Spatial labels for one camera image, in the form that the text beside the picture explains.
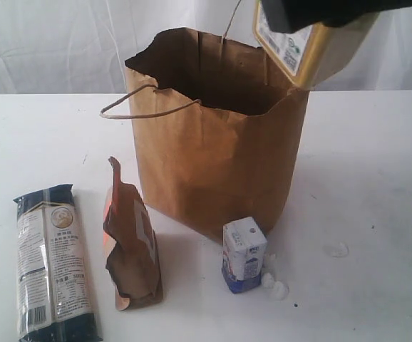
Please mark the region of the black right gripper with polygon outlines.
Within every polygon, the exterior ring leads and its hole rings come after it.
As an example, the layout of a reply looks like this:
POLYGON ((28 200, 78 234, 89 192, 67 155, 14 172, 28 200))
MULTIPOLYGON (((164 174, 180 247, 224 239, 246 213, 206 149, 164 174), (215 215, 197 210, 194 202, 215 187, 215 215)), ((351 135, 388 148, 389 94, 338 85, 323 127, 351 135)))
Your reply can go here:
POLYGON ((342 27, 364 14, 412 7, 412 0, 261 0, 261 7, 271 31, 294 33, 322 22, 328 27, 342 27))

